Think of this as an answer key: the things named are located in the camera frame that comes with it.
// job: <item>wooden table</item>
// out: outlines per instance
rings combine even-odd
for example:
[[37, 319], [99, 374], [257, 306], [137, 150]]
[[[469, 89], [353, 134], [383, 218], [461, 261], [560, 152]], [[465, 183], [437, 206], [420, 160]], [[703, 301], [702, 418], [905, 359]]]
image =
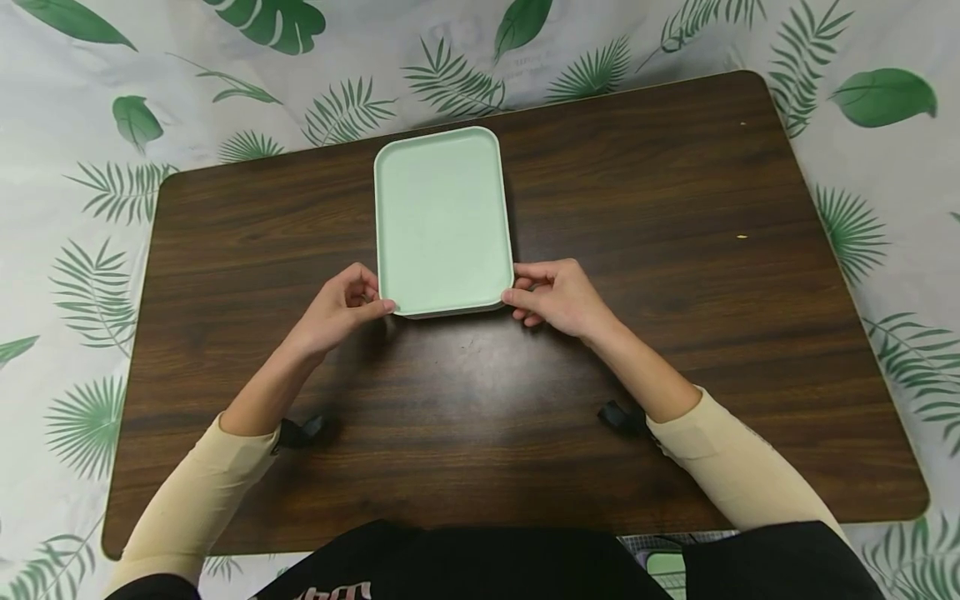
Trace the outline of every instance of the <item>wooden table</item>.
[[[515, 258], [576, 256], [644, 340], [770, 441], [841, 521], [918, 516], [927, 491], [763, 80], [746, 72], [477, 121], [500, 139]], [[434, 128], [163, 184], [104, 531], [117, 556], [156, 488], [352, 261], [375, 265], [372, 164]], [[311, 550], [372, 519], [729, 527], [646, 439], [579, 342], [506, 310], [369, 326], [294, 417], [287, 451], [214, 548]]]

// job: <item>black shirt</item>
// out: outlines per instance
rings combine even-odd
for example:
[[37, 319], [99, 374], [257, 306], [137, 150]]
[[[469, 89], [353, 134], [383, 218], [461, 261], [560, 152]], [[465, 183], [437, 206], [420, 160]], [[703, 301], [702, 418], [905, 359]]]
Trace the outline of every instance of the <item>black shirt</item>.
[[[821, 522], [786, 523], [684, 548], [688, 600], [882, 600], [850, 548]], [[196, 600], [150, 575], [108, 600]], [[669, 600], [613, 536], [570, 529], [423, 531], [375, 521], [295, 564], [256, 600]]]

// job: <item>mint green tray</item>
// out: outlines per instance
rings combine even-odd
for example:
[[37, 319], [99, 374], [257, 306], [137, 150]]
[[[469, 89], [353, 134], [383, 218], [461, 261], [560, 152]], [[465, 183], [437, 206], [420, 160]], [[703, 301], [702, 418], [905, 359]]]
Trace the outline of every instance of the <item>mint green tray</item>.
[[380, 294], [419, 319], [493, 310], [514, 265], [500, 144], [482, 127], [391, 142], [373, 162]]

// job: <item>hand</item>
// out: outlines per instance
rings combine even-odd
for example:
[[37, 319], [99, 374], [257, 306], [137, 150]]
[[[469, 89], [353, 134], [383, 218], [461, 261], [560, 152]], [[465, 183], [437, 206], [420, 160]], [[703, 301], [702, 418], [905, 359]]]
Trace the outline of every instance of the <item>hand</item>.
[[617, 323], [580, 264], [572, 259], [517, 263], [514, 287], [502, 300], [528, 327], [547, 321], [563, 333], [590, 339]]
[[361, 324], [395, 309], [393, 300], [380, 298], [376, 275], [355, 262], [324, 284], [287, 336], [287, 343], [308, 356], [322, 358]]

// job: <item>white tablecloth with leaf print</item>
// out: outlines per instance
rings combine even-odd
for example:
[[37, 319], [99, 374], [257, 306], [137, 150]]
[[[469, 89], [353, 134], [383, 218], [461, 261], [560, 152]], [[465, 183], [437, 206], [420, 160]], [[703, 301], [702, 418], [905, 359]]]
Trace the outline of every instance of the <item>white tablecloth with leaf print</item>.
[[[95, 598], [110, 573], [167, 175], [738, 68], [771, 87], [932, 493], [854, 545], [892, 597], [960, 597], [958, 23], [950, 0], [0, 4], [0, 597]], [[297, 558], [212, 559], [202, 590]]]

